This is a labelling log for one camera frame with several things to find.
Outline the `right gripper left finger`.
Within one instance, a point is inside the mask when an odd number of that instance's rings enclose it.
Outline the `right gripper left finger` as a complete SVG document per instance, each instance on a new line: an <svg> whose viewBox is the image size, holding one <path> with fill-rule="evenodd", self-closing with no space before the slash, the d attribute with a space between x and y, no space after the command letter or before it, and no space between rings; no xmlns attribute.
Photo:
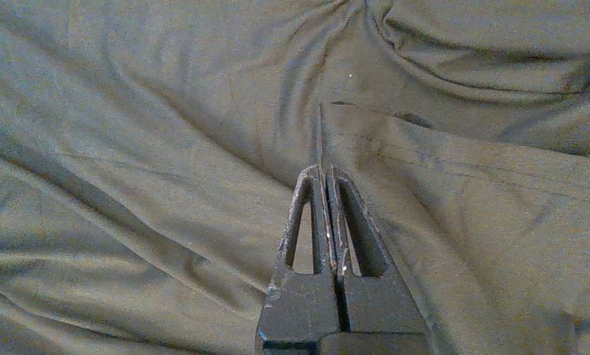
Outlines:
<svg viewBox="0 0 590 355"><path fill-rule="evenodd" d="M257 355L318 355L320 340L340 331L335 292L336 253L331 231L325 174L305 168L297 178L286 228L255 335ZM311 207L311 274L297 273L293 261L303 210Z"/></svg>

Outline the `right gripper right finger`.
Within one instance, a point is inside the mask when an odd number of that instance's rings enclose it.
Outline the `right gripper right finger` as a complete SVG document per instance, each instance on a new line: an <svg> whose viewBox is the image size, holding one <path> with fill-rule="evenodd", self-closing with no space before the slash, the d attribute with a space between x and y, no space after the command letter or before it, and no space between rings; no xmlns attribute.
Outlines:
<svg viewBox="0 0 590 355"><path fill-rule="evenodd" d="M328 175L341 330L329 355L430 355L430 331L355 182Z"/></svg>

